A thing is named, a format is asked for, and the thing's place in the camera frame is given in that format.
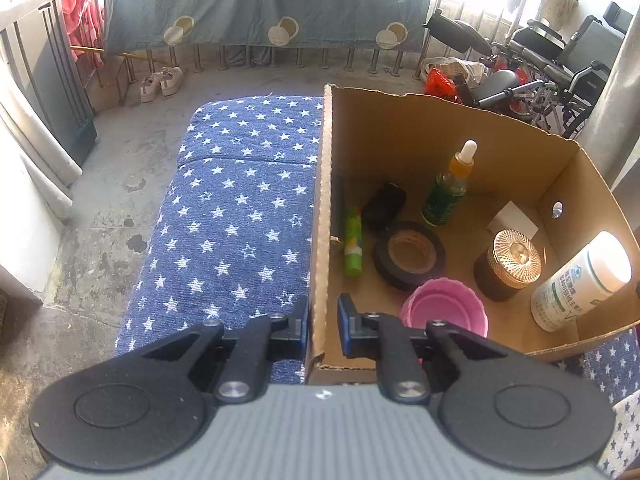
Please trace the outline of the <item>brown cardboard box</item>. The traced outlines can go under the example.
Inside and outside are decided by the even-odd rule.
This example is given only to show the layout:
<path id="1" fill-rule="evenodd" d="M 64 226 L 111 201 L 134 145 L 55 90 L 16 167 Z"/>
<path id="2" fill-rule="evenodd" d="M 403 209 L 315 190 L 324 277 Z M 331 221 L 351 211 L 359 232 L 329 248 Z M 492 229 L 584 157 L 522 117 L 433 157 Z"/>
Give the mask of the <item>brown cardboard box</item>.
<path id="1" fill-rule="evenodd" d="M 574 257 L 602 231 L 623 244 L 631 261 L 639 245 L 605 180 L 574 141 L 487 110 L 434 96 L 395 96 L 341 88 L 323 91 L 322 138 L 314 196 L 310 296 L 312 336 L 307 379 L 312 384 L 372 382 L 375 365 L 344 356 L 337 299 L 349 294 L 363 312 L 397 314 L 406 294 L 386 283 L 371 259 L 350 278 L 344 252 L 332 245 L 332 183 L 348 206 L 367 203 L 385 183 L 407 194 L 400 218 L 420 221 L 436 176 L 466 141 L 477 151 L 468 192 L 436 229 L 445 249 L 445 276 L 472 285 L 473 266 L 489 246 L 488 223 L 514 203 L 537 227 L 534 245 L 544 276 Z"/>

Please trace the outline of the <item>gold-lidded dark jar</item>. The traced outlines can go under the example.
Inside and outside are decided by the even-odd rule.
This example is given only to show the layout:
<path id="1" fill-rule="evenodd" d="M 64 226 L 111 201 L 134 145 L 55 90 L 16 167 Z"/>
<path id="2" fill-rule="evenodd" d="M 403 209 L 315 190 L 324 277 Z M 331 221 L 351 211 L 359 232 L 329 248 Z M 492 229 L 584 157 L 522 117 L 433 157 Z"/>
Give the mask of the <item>gold-lidded dark jar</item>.
<path id="1" fill-rule="evenodd" d="M 532 241 L 515 230 L 499 231 L 474 263 L 474 280 L 490 300 L 505 302 L 541 276 L 540 255 Z"/>

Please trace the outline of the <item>white power adapter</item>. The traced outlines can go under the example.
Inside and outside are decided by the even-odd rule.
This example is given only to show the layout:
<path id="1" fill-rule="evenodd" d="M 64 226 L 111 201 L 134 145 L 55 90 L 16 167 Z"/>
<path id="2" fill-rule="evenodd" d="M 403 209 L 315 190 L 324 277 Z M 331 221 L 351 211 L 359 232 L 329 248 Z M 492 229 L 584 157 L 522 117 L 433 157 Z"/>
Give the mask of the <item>white power adapter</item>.
<path id="1" fill-rule="evenodd" d="M 530 220 L 513 202 L 507 202 L 488 223 L 491 234 L 503 230 L 518 231 L 532 240 L 538 232 L 538 226 Z"/>

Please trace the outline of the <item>white supplement bottle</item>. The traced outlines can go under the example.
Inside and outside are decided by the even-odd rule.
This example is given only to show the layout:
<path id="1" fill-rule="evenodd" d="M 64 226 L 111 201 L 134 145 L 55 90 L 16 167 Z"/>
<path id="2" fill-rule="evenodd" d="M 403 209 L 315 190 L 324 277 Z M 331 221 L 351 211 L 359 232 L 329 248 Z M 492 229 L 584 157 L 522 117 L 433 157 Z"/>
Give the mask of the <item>white supplement bottle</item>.
<path id="1" fill-rule="evenodd" d="M 601 231 L 534 290 L 530 312 L 542 330 L 556 332 L 603 304 L 631 277 L 624 246 L 612 233 Z"/>

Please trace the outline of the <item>black tape roll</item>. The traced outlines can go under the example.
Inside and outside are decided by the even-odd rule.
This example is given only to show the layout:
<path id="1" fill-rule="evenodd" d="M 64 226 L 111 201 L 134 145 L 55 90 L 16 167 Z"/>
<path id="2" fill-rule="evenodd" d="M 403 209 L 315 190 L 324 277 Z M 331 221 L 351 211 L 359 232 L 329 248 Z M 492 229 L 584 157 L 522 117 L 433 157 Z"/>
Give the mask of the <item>black tape roll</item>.
<path id="1" fill-rule="evenodd" d="M 423 224 L 398 221 L 378 237 L 373 263 L 387 284 L 413 292 L 425 282 L 444 276 L 446 252 L 439 237 Z"/>

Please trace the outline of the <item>pink plastic lid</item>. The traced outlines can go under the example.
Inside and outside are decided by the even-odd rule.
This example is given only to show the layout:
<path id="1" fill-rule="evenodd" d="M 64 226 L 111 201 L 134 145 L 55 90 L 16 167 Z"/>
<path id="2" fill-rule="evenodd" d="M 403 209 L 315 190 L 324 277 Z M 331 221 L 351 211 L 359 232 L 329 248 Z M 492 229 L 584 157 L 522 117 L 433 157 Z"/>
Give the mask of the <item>pink plastic lid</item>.
<path id="1" fill-rule="evenodd" d="M 435 278 L 419 286 L 399 311 L 401 322 L 424 328 L 430 321 L 444 321 L 486 337 L 488 317 L 472 288 L 450 278 Z"/>

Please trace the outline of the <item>blue star-patterned cushion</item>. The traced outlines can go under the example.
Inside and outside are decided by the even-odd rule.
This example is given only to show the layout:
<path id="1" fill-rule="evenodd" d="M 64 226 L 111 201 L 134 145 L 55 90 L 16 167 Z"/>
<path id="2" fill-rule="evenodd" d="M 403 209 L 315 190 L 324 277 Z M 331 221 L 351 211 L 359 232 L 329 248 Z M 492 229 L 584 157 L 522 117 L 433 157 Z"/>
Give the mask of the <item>blue star-patterned cushion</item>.
<path id="1" fill-rule="evenodd" d="M 291 311 L 311 301 L 314 196 L 322 138 L 323 96 L 248 96 L 202 105 L 193 115 L 152 232 L 148 256 L 132 292 L 118 351 L 216 320 L 225 328 L 250 318 Z M 332 245 L 344 252 L 348 205 L 340 180 L 332 183 Z M 381 231 L 362 223 L 362 262 L 371 259 Z M 546 333 L 529 312 L 531 284 L 505 302 L 484 304 L 488 337 L 543 356 L 587 340 L 597 348 L 560 362 L 583 389 L 610 402 L 615 427 L 600 458 L 609 476 L 639 454 L 639 346 L 630 324 L 639 314 L 625 286 L 585 321 Z M 469 457 L 444 461 L 442 434 L 408 408 L 394 408 L 368 382 L 316 385 L 302 361 L 278 364 L 273 378 L 283 405 L 302 395 L 303 413 L 290 426 L 272 415 L 255 434 L 250 419 L 231 424 L 206 454 L 230 479 L 251 477 L 255 464 L 276 478 L 466 478 Z"/>

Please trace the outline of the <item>black oval case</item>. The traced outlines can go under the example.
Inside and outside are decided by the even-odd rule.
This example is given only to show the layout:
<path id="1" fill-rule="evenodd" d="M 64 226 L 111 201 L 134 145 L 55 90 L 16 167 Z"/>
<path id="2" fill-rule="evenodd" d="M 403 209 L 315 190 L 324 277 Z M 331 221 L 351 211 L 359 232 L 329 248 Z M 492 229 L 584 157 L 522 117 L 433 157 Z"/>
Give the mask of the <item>black oval case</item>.
<path id="1" fill-rule="evenodd" d="M 393 182 L 381 186 L 362 208 L 362 223 L 371 231 L 391 224 L 405 205 L 407 193 Z"/>

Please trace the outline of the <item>green dropper bottle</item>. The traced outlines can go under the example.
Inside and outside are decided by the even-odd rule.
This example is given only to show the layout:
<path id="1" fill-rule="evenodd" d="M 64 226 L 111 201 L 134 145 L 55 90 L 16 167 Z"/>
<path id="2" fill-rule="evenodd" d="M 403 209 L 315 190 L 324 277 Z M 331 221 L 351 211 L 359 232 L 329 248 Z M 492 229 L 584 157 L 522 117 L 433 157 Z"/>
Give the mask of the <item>green dropper bottle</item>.
<path id="1" fill-rule="evenodd" d="M 477 143 L 466 140 L 462 149 L 451 157 L 447 170 L 436 176 L 421 209 L 423 219 L 431 226 L 446 224 L 463 200 L 476 151 Z"/>

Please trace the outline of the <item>red plastic bag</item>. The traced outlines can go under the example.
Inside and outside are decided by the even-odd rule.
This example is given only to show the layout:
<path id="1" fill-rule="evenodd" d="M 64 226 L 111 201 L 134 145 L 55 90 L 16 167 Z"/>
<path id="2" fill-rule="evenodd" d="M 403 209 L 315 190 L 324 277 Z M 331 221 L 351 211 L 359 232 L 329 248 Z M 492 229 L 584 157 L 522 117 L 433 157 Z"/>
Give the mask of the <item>red plastic bag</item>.
<path id="1" fill-rule="evenodd" d="M 459 103 L 457 87 L 441 70 L 432 67 L 426 76 L 424 93 L 449 102 Z"/>

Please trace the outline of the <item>white shoes pair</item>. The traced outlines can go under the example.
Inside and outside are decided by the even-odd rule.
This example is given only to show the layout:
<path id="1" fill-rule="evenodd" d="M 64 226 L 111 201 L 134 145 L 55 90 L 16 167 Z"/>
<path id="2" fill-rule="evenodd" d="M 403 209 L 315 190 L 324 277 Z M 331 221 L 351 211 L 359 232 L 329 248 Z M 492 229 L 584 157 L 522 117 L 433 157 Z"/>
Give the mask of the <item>white shoes pair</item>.
<path id="1" fill-rule="evenodd" d="M 176 67 L 164 67 L 159 72 L 147 76 L 139 89 L 142 103 L 152 102 L 159 94 L 167 98 L 174 96 L 180 89 L 184 78 L 183 70 Z"/>

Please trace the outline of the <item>black wheelchair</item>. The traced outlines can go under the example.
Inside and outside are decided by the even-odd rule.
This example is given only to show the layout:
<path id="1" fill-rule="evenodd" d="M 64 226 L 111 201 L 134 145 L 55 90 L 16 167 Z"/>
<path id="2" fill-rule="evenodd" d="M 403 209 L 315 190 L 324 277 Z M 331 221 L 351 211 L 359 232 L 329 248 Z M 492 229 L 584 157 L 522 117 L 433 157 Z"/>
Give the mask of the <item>black wheelchair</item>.
<path id="1" fill-rule="evenodd" d="M 424 24 L 428 34 L 463 53 L 477 53 L 473 64 L 457 58 L 424 60 L 457 87 L 459 104 L 492 110 L 529 125 L 575 139 L 600 98 L 625 34 L 592 15 L 565 41 L 540 21 L 530 20 L 503 44 L 491 42 L 461 20 L 436 10 Z"/>

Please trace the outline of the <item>beige curtain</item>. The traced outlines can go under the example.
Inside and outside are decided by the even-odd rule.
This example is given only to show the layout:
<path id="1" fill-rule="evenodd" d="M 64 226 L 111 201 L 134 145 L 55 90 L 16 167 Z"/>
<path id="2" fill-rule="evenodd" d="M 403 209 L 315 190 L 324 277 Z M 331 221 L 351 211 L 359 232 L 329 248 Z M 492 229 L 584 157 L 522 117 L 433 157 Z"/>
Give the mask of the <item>beige curtain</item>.
<path id="1" fill-rule="evenodd" d="M 632 19 L 612 73 L 578 142 L 616 200 L 639 207 L 639 161 L 623 172 L 639 142 L 639 12 Z"/>

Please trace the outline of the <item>blue patterned hanging sheet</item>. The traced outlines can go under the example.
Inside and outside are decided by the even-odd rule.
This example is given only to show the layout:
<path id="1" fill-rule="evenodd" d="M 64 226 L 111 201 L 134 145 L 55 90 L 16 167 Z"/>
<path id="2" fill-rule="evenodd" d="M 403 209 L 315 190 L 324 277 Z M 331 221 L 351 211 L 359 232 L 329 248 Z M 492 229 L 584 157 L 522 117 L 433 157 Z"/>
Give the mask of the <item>blue patterned hanging sheet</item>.
<path id="1" fill-rule="evenodd" d="M 104 44 L 419 51 L 431 0 L 105 0 Z"/>

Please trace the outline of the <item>grey-green door panel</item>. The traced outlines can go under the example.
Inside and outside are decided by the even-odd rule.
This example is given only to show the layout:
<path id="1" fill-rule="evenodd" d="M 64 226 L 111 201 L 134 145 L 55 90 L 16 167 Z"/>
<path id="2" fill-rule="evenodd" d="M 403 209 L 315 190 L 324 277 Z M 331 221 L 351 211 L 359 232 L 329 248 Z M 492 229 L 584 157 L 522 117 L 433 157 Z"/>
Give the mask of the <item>grey-green door panel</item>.
<path id="1" fill-rule="evenodd" d="M 98 134 L 61 0 L 28 0 L 1 12 L 1 76 L 1 121 L 44 201 L 64 219 Z"/>

